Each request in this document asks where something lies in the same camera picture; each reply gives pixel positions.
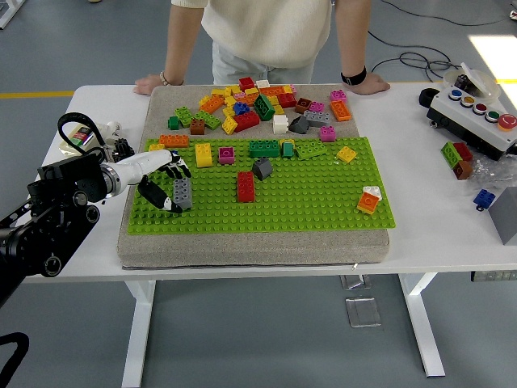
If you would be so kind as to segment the person's left hand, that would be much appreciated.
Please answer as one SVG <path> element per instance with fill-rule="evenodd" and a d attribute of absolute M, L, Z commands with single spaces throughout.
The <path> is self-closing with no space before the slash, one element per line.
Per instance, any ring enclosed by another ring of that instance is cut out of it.
<path fill-rule="evenodd" d="M 349 86 L 349 90 L 357 95 L 374 95 L 390 89 L 390 84 L 380 75 L 367 73 L 366 78 L 355 86 Z"/>

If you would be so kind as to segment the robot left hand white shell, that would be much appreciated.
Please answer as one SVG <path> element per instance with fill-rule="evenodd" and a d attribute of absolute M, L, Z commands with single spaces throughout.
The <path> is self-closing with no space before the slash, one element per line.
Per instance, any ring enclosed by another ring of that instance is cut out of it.
<path fill-rule="evenodd" d="M 138 192 L 157 209 L 181 213 L 182 208 L 149 179 L 149 174 L 155 171 L 165 171 L 176 179 L 191 178 L 191 172 L 179 154 L 170 150 L 144 152 L 103 166 L 107 196 L 117 196 L 127 186 L 137 185 Z"/>

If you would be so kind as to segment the person's right hand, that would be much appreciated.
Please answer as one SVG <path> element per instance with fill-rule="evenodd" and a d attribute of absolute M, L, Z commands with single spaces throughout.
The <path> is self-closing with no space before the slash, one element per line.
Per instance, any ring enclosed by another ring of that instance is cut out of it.
<path fill-rule="evenodd" d="M 138 95 L 151 95 L 156 87 L 163 85 L 159 74 L 149 74 L 144 78 L 137 79 L 132 91 Z"/>

